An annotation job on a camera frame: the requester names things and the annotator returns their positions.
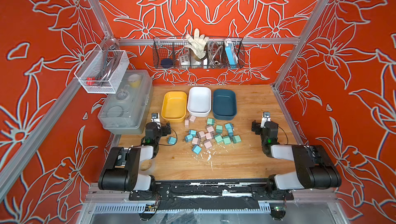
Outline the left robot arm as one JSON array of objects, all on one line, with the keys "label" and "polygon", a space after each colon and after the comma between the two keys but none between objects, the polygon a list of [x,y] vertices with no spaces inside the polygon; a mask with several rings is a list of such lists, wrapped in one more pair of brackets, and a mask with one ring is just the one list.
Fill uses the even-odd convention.
[{"label": "left robot arm", "polygon": [[98,180],[98,188],[105,191],[155,191],[155,178],[143,174],[140,166],[154,159],[160,139],[171,134],[171,125],[151,122],[145,126],[145,137],[137,147],[113,147]]}]

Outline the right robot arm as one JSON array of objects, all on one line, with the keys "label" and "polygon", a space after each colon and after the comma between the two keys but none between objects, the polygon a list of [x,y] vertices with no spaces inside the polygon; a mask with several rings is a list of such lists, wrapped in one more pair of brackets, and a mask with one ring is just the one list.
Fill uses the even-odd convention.
[{"label": "right robot arm", "polygon": [[252,131],[260,136],[263,153],[273,159],[294,162],[295,171],[273,174],[267,179],[267,190],[302,190],[340,187],[342,178],[322,145],[280,144],[277,123],[252,122]]}]

